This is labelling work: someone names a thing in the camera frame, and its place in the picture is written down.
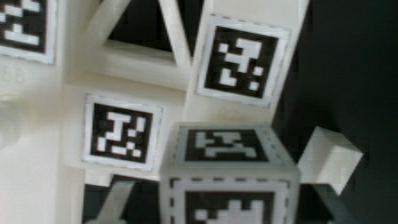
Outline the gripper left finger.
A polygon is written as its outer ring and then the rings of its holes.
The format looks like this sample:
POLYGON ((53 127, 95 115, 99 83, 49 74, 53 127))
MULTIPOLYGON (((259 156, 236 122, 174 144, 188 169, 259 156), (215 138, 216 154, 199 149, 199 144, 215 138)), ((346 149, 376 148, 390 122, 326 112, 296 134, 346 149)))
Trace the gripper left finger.
POLYGON ((127 224, 122 213, 133 187, 133 181, 117 181, 108 187, 85 187, 81 224, 127 224))

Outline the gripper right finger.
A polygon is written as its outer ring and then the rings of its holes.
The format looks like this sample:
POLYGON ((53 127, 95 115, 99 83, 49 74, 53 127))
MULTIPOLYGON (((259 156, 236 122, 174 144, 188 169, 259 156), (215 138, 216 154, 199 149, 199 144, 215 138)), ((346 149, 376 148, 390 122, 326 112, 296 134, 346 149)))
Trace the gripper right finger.
POLYGON ((358 224, 332 186, 314 184, 312 189, 326 211, 326 217, 316 221, 316 224, 358 224))

